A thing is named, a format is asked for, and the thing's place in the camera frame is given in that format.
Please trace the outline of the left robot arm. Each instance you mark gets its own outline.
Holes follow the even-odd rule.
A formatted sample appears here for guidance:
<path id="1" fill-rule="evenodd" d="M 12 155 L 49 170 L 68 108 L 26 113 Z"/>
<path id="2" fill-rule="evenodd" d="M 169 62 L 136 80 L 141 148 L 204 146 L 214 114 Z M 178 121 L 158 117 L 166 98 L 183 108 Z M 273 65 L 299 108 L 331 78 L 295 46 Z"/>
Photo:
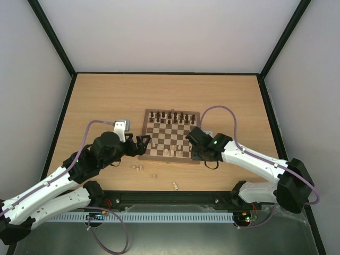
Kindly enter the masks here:
<path id="1" fill-rule="evenodd" d="M 10 245 L 24 239 L 43 222 L 70 210 L 98 206 L 104 199 L 99 172 L 123 156 L 143 155 L 151 137 L 132 134 L 122 142 L 111 131 L 104 132 L 70 158 L 50 176 L 14 198 L 1 202 L 1 240 Z"/>

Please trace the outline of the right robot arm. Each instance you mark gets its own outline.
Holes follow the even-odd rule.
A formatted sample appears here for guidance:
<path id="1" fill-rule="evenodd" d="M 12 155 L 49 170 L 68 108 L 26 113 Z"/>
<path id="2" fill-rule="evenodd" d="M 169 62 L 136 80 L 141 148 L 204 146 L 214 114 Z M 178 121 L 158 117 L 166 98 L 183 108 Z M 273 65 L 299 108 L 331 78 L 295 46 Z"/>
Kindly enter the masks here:
<path id="1" fill-rule="evenodd" d="M 266 180 L 265 183 L 243 183 L 232 194 L 232 203 L 238 208 L 252 202 L 268 202 L 299 214 L 314 191 L 311 178 L 298 159 L 285 161 L 268 157 L 240 145 L 229 136 L 219 133 L 211 137 L 200 129 L 191 131 L 186 138 L 202 161 L 234 164 Z"/>

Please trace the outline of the wooden chess board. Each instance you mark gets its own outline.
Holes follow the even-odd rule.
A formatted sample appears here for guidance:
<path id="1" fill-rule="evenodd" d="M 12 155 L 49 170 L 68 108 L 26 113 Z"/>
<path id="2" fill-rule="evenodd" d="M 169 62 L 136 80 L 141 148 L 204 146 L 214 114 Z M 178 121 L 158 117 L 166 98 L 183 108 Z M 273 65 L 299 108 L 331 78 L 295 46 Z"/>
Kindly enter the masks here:
<path id="1" fill-rule="evenodd" d="M 150 112 L 154 113 L 152 117 L 154 121 L 149 122 Z M 156 122 L 156 113 L 160 112 L 160 121 Z M 162 118 L 162 112 L 165 112 L 165 117 Z M 172 118 L 167 118 L 168 112 L 171 112 Z M 174 112 L 177 112 L 177 123 L 173 122 Z M 180 114 L 184 113 L 183 123 L 180 124 Z M 186 124 L 185 115 L 189 115 L 189 123 Z M 195 115 L 195 124 L 192 125 L 192 115 Z M 144 155 L 139 156 L 140 160 L 165 162 L 165 163 L 184 163 L 184 164 L 199 164 L 197 160 L 192 160 L 192 146 L 185 138 L 189 132 L 196 127 L 200 122 L 200 113 L 187 111 L 187 110 L 166 110 L 166 109 L 146 109 L 144 115 L 144 122 L 142 127 L 143 135 L 150 135 L 151 140 L 147 146 Z M 175 145 L 174 155 L 170 155 L 172 145 Z M 164 154 L 164 150 L 168 149 L 168 155 Z M 182 151 L 182 156 L 177 154 L 178 151 Z"/>

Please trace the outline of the lying light chess piece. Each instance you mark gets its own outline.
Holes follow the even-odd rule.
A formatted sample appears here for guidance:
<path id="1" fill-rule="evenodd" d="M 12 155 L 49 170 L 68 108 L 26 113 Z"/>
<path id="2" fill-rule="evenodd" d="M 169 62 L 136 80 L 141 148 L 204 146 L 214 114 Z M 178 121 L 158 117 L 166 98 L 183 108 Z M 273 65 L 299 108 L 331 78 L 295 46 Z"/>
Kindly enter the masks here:
<path id="1" fill-rule="evenodd" d="M 178 190 L 179 189 L 178 185 L 175 182 L 173 182 L 172 184 L 173 184 L 174 190 Z"/>

